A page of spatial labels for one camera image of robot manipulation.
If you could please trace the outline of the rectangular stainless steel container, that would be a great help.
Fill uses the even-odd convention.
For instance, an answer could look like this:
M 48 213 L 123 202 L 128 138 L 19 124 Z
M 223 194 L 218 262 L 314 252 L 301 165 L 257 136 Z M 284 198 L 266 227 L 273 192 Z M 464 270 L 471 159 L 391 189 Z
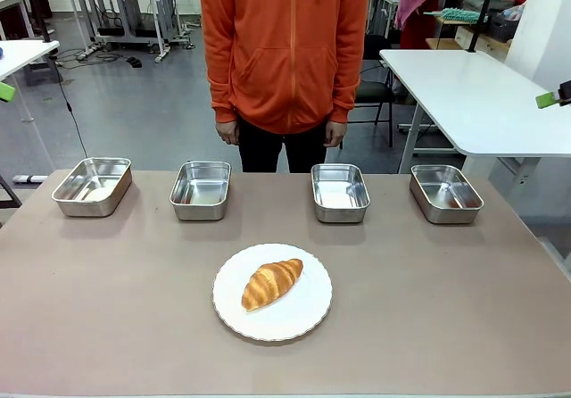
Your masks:
M 425 218 L 436 225 L 471 224 L 484 207 L 461 170 L 450 165 L 412 166 L 410 191 Z
M 360 169 L 352 164 L 322 163 L 311 168 L 317 220 L 323 223 L 361 223 L 370 197 Z
M 104 218 L 114 213 L 131 183 L 131 160 L 90 157 L 66 176 L 52 200 L 68 217 Z
M 183 163 L 170 193 L 178 220 L 222 220 L 228 204 L 231 171 L 227 162 Z

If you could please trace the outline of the person's left hand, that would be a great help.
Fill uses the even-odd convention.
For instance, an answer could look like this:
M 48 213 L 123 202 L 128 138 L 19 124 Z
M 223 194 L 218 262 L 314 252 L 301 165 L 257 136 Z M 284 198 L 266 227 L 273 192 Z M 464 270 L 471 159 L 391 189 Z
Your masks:
M 333 148 L 339 146 L 343 142 L 343 138 L 347 131 L 347 124 L 335 121 L 328 121 L 326 124 L 326 136 L 324 147 Z

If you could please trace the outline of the person's right hand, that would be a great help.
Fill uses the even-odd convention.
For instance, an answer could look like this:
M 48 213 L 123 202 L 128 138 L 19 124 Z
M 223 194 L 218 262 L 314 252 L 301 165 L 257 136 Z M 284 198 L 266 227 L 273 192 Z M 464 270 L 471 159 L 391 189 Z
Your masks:
M 239 125 L 236 120 L 230 122 L 217 122 L 215 129 L 219 137 L 227 145 L 239 145 Z

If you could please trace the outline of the white desk with black pole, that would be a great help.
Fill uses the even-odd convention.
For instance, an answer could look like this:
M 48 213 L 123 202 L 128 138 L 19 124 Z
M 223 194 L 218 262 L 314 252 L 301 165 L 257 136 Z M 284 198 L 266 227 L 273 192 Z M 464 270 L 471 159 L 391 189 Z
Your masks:
M 28 130 L 32 132 L 32 135 L 37 140 L 41 159 L 46 162 L 46 167 L 50 172 L 54 170 L 54 163 L 39 133 L 35 119 L 32 117 L 26 105 L 23 95 L 18 94 L 21 88 L 14 74 L 25 66 L 32 64 L 40 57 L 50 54 L 59 46 L 60 43 L 57 40 L 51 42 L 40 40 L 0 41 L 0 49 L 2 50 L 0 54 L 0 83 L 4 83 L 14 89 L 11 102 L 16 103 L 18 111 L 21 114 L 21 121 L 28 126 Z

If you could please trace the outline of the white side table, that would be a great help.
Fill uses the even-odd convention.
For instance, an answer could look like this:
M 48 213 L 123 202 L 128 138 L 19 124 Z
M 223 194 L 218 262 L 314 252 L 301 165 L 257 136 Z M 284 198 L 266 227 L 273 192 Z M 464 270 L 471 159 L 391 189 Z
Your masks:
M 424 116 L 467 157 L 571 158 L 571 104 L 539 108 L 545 89 L 504 63 L 464 50 L 379 54 L 417 102 L 400 173 L 410 171 Z

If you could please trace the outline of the teal microfibre duster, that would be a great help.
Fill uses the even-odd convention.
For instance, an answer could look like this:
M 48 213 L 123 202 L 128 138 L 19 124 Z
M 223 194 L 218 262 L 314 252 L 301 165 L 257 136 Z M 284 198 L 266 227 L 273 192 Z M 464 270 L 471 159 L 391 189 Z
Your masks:
M 424 12 L 424 15 L 434 16 L 443 21 L 467 25 L 477 24 L 480 18 L 479 12 L 459 8 L 444 8 L 436 12 Z

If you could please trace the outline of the black folding chair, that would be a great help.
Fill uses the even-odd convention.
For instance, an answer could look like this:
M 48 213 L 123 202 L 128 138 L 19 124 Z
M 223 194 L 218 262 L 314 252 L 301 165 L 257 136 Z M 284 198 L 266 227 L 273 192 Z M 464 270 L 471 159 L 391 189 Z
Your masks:
M 364 37 L 363 61 L 380 61 L 380 52 L 392 48 L 389 40 L 381 35 L 366 34 Z M 384 81 L 362 80 L 356 91 L 354 108 L 377 108 L 374 119 L 349 120 L 349 124 L 384 123 L 387 126 L 387 145 L 393 147 L 393 104 L 396 96 L 392 90 L 393 74 L 388 70 Z

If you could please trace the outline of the person in orange hoodie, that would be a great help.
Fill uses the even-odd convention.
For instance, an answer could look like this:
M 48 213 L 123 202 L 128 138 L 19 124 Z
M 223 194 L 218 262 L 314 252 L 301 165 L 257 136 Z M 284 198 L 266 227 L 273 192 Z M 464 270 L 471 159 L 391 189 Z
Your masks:
M 201 0 L 211 106 L 236 120 L 242 169 L 292 173 L 326 159 L 328 121 L 348 123 L 368 0 Z

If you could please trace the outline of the white scalloped plate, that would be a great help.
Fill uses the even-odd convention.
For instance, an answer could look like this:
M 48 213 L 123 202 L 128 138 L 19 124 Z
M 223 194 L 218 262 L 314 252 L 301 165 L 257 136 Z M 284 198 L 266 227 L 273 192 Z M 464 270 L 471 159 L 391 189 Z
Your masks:
M 242 304 L 244 290 L 262 265 L 297 259 L 300 277 L 276 301 L 251 311 Z M 237 334 L 263 342 L 282 342 L 302 336 L 326 317 L 333 298 L 327 269 L 314 255 L 286 244 L 250 246 L 231 256 L 215 276 L 212 302 L 219 318 Z

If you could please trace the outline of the golden brown croissant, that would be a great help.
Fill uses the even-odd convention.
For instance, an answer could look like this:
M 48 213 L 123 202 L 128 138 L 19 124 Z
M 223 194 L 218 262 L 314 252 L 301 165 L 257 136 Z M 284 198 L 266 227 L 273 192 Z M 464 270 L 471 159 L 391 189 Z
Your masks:
M 299 259 L 277 261 L 261 265 L 250 277 L 242 295 L 242 306 L 254 311 L 272 304 L 287 294 L 302 274 Z

